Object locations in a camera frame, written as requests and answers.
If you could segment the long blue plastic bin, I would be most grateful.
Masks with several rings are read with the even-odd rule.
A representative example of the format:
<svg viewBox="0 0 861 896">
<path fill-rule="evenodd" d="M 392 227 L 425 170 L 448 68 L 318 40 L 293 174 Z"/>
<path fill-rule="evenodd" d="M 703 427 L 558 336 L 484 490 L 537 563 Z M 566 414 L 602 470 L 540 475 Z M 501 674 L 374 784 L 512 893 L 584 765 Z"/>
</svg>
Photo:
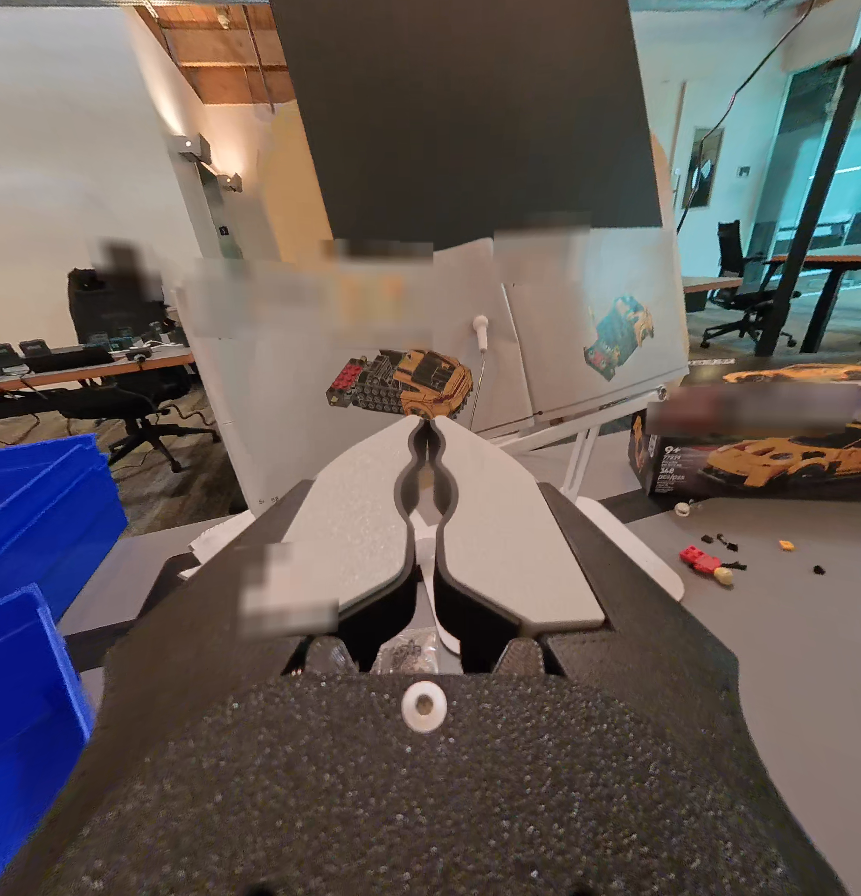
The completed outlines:
<svg viewBox="0 0 861 896">
<path fill-rule="evenodd" d="M 0 448 L 0 598 L 34 584 L 57 623 L 126 526 L 92 434 Z"/>
</svg>

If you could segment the large black board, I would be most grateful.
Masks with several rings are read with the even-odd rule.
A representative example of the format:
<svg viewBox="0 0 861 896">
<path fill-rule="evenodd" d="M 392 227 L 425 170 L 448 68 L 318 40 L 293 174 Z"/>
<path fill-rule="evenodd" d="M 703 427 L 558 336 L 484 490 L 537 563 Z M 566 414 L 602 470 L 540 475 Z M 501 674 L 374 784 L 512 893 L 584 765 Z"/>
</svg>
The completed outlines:
<svg viewBox="0 0 861 896">
<path fill-rule="evenodd" d="M 661 226 L 627 2 L 271 8 L 333 238 Z"/>
</svg>

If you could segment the lego set box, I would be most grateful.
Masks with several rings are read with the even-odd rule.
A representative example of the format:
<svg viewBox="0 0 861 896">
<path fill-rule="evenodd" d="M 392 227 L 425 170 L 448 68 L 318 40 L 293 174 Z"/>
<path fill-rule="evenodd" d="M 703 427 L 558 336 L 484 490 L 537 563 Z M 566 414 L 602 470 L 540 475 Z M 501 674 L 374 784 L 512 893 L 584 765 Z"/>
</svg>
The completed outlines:
<svg viewBox="0 0 861 896">
<path fill-rule="evenodd" d="M 649 497 L 861 502 L 861 352 L 692 362 L 627 456 Z"/>
</svg>

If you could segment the lego instruction booklet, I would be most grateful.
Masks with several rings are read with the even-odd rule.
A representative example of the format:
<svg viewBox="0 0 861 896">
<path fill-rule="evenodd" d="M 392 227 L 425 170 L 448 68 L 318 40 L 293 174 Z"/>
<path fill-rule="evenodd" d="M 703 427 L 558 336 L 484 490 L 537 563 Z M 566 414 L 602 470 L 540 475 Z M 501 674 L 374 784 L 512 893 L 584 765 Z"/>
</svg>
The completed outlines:
<svg viewBox="0 0 861 896">
<path fill-rule="evenodd" d="M 459 426 L 521 437 L 677 382 L 688 337 L 671 228 L 511 231 L 428 244 L 325 242 L 294 263 L 202 260 L 183 329 L 247 507 L 407 413 L 384 384 L 336 386 L 348 363 L 391 377 L 411 350 L 471 376 Z"/>
</svg>

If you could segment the wooden desk black legs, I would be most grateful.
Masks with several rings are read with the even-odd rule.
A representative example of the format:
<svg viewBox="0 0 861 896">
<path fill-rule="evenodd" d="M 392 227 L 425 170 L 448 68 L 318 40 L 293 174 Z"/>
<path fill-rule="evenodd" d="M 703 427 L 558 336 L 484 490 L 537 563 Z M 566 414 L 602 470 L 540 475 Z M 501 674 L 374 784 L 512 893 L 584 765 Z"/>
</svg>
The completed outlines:
<svg viewBox="0 0 861 896">
<path fill-rule="evenodd" d="M 692 279 L 686 294 L 692 357 L 755 353 L 781 272 L 763 286 L 768 259 L 745 259 L 736 272 Z M 861 244 L 810 251 L 793 291 L 790 313 L 774 354 L 861 352 Z"/>
</svg>

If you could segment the red lego minifigure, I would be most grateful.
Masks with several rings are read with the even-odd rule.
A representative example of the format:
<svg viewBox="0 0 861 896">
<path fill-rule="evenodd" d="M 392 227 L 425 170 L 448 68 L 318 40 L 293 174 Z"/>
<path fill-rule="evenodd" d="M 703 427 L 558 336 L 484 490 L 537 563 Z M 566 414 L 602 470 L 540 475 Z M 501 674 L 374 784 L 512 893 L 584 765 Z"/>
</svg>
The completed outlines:
<svg viewBox="0 0 861 896">
<path fill-rule="evenodd" d="M 725 566 L 718 557 L 706 554 L 696 546 L 688 546 L 679 552 L 679 559 L 690 570 L 716 581 L 722 587 L 731 587 L 734 583 L 733 571 Z"/>
</svg>

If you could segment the black metal pole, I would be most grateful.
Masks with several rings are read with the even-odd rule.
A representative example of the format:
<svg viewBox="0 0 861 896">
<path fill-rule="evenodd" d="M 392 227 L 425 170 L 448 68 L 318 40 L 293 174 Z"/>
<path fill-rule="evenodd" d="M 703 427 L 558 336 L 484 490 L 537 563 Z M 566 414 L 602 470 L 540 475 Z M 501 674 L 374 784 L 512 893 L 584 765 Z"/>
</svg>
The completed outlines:
<svg viewBox="0 0 861 896">
<path fill-rule="evenodd" d="M 791 309 L 792 293 L 798 283 L 826 199 L 835 178 L 837 164 L 850 135 L 853 119 L 861 101 L 861 38 L 854 50 L 833 59 L 829 66 L 842 73 L 840 93 L 829 119 L 826 136 L 817 157 L 814 177 L 805 195 L 799 222 L 789 249 L 766 261 L 763 286 L 776 272 L 782 276 L 774 291 L 772 307 L 766 316 L 755 347 L 756 357 L 771 357 L 784 330 Z"/>
</svg>

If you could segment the clear bag of dark pieces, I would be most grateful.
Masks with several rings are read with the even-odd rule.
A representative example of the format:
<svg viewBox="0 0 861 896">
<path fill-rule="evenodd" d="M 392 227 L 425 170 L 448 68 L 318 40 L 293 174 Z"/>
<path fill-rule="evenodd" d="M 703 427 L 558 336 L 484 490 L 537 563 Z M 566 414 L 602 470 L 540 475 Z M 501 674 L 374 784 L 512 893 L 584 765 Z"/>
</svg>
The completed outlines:
<svg viewBox="0 0 861 896">
<path fill-rule="evenodd" d="M 435 626 L 407 629 L 380 646 L 370 671 L 376 675 L 436 675 L 438 647 Z"/>
</svg>

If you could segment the long desk with chargers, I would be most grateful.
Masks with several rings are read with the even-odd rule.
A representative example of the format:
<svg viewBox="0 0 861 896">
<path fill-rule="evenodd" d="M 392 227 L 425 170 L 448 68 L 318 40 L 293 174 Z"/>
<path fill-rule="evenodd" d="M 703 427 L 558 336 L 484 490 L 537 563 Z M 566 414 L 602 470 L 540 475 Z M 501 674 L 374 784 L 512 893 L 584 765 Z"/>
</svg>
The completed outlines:
<svg viewBox="0 0 861 896">
<path fill-rule="evenodd" d="M 0 394 L 15 391 L 36 391 L 51 386 L 72 385 L 92 380 L 101 381 L 105 377 L 129 375 L 156 371 L 196 363 L 193 352 L 187 346 L 156 347 L 150 357 L 140 361 L 130 360 L 125 355 L 114 358 L 108 364 L 89 364 L 61 371 L 36 373 L 30 370 L 9 372 L 0 376 Z"/>
</svg>

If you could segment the framed wall picture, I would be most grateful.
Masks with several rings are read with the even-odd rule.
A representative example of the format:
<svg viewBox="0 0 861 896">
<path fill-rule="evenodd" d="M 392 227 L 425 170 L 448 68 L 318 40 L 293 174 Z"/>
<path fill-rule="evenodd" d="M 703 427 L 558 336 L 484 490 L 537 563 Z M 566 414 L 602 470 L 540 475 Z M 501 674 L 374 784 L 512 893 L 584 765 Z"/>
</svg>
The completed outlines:
<svg viewBox="0 0 861 896">
<path fill-rule="evenodd" d="M 724 128 L 696 128 L 690 152 L 681 207 L 706 208 L 710 205 L 721 155 Z"/>
</svg>

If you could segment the black equipment case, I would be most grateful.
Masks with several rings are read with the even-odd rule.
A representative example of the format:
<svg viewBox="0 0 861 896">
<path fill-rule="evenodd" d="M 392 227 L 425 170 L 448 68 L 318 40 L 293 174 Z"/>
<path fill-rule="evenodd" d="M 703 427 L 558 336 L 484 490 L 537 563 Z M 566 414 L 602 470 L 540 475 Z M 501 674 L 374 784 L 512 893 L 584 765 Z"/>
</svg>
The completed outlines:
<svg viewBox="0 0 861 896">
<path fill-rule="evenodd" d="M 159 279 L 131 271 L 73 269 L 67 275 L 69 315 L 79 343 L 102 334 L 107 340 L 141 338 L 167 318 Z"/>
</svg>

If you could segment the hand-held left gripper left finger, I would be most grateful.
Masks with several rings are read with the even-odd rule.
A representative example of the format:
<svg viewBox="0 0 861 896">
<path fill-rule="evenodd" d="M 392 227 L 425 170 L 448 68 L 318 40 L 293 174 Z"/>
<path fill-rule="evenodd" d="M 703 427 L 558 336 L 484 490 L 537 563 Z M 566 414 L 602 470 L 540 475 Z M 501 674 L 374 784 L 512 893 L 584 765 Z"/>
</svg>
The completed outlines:
<svg viewBox="0 0 861 896">
<path fill-rule="evenodd" d="M 280 543 L 280 609 L 293 633 L 331 634 L 368 672 L 412 621 L 417 562 L 411 513 L 429 423 L 402 419 L 316 476 Z"/>
</svg>

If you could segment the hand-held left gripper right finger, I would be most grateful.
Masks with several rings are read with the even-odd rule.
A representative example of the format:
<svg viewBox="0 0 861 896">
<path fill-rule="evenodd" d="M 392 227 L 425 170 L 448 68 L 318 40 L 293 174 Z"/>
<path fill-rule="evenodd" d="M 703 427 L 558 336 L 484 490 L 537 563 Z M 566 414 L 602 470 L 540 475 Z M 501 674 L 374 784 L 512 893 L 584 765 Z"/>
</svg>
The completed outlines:
<svg viewBox="0 0 861 896">
<path fill-rule="evenodd" d="M 466 673 L 489 673 L 514 638 L 595 631 L 606 615 L 540 484 L 498 446 L 430 424 L 437 619 Z"/>
</svg>

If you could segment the black swivel office chair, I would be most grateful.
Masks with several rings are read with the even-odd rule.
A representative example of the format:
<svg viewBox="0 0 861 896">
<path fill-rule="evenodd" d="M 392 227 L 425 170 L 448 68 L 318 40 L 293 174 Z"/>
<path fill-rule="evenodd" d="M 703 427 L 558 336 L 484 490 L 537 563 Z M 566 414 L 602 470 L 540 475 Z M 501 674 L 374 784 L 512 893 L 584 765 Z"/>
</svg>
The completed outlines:
<svg viewBox="0 0 861 896">
<path fill-rule="evenodd" d="M 190 391 L 190 376 L 181 367 L 113 376 L 105 385 L 59 389 L 51 401 L 68 421 L 114 420 L 123 423 L 125 436 L 108 447 L 110 467 L 146 444 L 167 460 L 172 472 L 181 473 L 183 465 L 165 444 L 165 437 L 206 434 L 212 443 L 221 442 L 219 433 L 210 426 L 184 427 L 152 420 L 164 417 L 175 408 L 175 402 Z"/>
</svg>

